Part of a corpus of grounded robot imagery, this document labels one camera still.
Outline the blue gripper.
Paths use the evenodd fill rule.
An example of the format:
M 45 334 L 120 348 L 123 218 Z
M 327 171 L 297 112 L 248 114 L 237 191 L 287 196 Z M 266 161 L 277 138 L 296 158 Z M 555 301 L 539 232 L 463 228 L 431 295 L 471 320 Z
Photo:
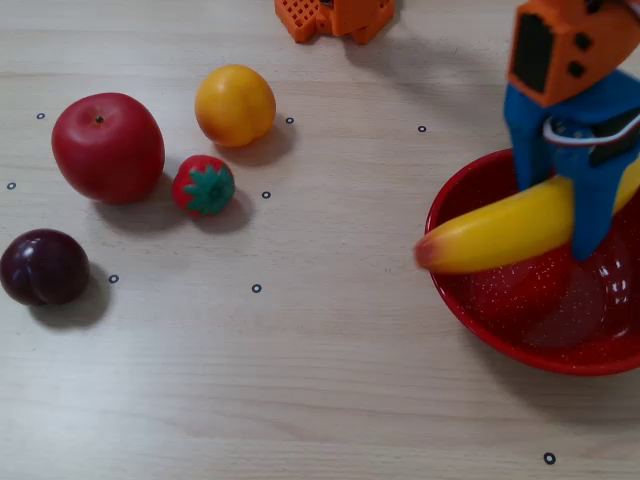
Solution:
M 625 166 L 639 152 L 638 116 L 639 81 L 620 70 L 550 107 L 507 86 L 504 117 L 518 188 L 545 181 L 552 169 L 571 180 L 572 254 L 578 261 L 609 231 Z

